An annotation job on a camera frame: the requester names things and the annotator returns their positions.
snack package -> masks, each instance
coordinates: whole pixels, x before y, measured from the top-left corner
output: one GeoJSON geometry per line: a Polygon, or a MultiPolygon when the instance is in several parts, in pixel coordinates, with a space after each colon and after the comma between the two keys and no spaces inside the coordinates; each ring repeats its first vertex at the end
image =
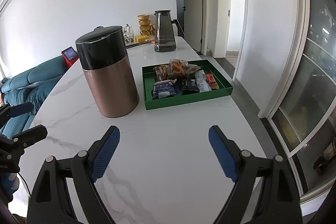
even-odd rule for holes
{"type": "Polygon", "coordinates": [[[153,100],[177,95],[179,89],[174,82],[174,80],[164,80],[154,83],[152,90],[153,100]]]}
{"type": "Polygon", "coordinates": [[[171,59],[169,62],[169,71],[174,78],[185,78],[200,68],[197,65],[188,64],[185,60],[171,59]]]}
{"type": "Polygon", "coordinates": [[[193,94],[199,93],[200,89],[197,87],[195,79],[185,78],[182,79],[181,91],[183,94],[193,94]]]}
{"type": "Polygon", "coordinates": [[[205,74],[206,78],[207,78],[207,82],[209,83],[209,86],[212,88],[212,89],[219,89],[219,86],[213,76],[212,73],[208,73],[208,74],[205,74]]]}
{"type": "Polygon", "coordinates": [[[171,59],[169,62],[169,71],[172,77],[175,78],[184,78],[186,77],[186,69],[187,61],[185,60],[178,60],[178,59],[171,59]]]}
{"type": "Polygon", "coordinates": [[[211,91],[211,87],[206,82],[206,76],[203,70],[195,72],[196,85],[199,88],[199,92],[211,91]]]}
{"type": "Polygon", "coordinates": [[[167,79],[172,79],[172,75],[170,74],[168,65],[165,65],[165,64],[159,65],[159,66],[154,67],[153,70],[156,73],[157,81],[164,81],[167,79]]]}

electric kettle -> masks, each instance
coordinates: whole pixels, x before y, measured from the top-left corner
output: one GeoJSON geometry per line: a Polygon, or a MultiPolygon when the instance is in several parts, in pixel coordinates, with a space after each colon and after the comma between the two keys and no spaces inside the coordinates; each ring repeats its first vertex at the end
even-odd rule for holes
{"type": "Polygon", "coordinates": [[[101,114],[117,118],[139,103],[122,26],[97,27],[76,40],[86,81],[101,114]]]}
{"type": "Polygon", "coordinates": [[[176,49],[176,41],[173,31],[173,24],[183,34],[181,25],[177,20],[171,20],[170,10],[155,11],[156,29],[155,29],[155,51],[157,52],[171,52],[176,49]]]}

yellow box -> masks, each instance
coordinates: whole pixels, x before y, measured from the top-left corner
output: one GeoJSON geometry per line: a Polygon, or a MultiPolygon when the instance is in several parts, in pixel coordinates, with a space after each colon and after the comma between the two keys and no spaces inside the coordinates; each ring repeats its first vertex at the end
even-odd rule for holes
{"type": "Polygon", "coordinates": [[[146,42],[147,39],[150,39],[149,36],[135,36],[135,41],[137,43],[146,42]]]}

kettle handle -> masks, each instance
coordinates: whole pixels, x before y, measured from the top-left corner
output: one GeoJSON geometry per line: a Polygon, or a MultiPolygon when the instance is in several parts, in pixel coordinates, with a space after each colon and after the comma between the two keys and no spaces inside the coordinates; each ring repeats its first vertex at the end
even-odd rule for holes
{"type": "Polygon", "coordinates": [[[177,29],[181,32],[182,37],[184,38],[184,32],[183,32],[183,29],[182,29],[179,21],[178,20],[172,20],[171,24],[175,24],[176,25],[177,29]]]}

green tray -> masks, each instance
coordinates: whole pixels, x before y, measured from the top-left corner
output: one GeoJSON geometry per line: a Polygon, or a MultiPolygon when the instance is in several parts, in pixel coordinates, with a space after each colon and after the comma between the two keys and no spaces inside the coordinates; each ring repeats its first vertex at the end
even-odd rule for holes
{"type": "Polygon", "coordinates": [[[142,67],[143,97],[146,110],[183,105],[231,95],[233,87],[208,60],[188,61],[188,63],[200,66],[200,70],[204,70],[206,74],[212,73],[216,79],[217,84],[219,85],[219,89],[188,95],[182,95],[180,92],[174,97],[153,100],[152,88],[153,84],[156,82],[156,74],[153,71],[153,68],[160,64],[142,67]]]}

